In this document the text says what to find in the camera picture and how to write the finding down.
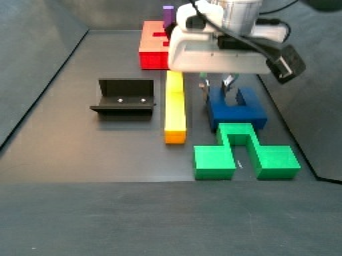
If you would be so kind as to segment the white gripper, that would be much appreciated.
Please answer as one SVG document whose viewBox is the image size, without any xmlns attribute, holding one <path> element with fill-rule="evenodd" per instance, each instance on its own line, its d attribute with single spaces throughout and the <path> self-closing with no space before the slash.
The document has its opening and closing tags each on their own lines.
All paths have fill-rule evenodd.
<svg viewBox="0 0 342 256">
<path fill-rule="evenodd" d="M 227 73 L 222 91 L 234 89 L 237 73 L 267 74 L 287 27 L 262 20 L 263 0 L 189 0 L 176 10 L 170 35 L 168 68 L 179 72 Z M 209 98 L 207 73 L 199 74 L 203 99 Z"/>
</svg>

